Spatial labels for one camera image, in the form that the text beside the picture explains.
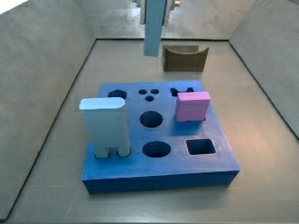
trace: small round hole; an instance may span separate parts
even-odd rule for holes
[[[156,128],[163,123],[164,118],[157,112],[147,111],[140,115],[139,121],[147,128]]]
[[[167,156],[171,152],[171,146],[168,143],[153,141],[147,143],[143,147],[143,153],[149,158],[161,158]]]
[[[157,95],[157,94],[159,94],[159,90],[157,90],[157,89],[152,89],[152,90],[151,90],[151,93],[152,93],[153,95]]]
[[[155,98],[153,98],[151,95],[148,95],[144,99],[145,99],[148,102],[151,102]]]
[[[145,95],[147,91],[144,89],[140,89],[137,92],[140,95]]]

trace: blue foam block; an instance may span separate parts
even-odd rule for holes
[[[187,89],[203,91],[197,81],[101,85],[99,97],[125,98],[131,155],[120,157],[112,151],[109,158],[96,159],[88,143],[81,181],[89,193],[231,183],[240,170],[239,162],[212,107],[203,122],[173,119],[175,95]]]

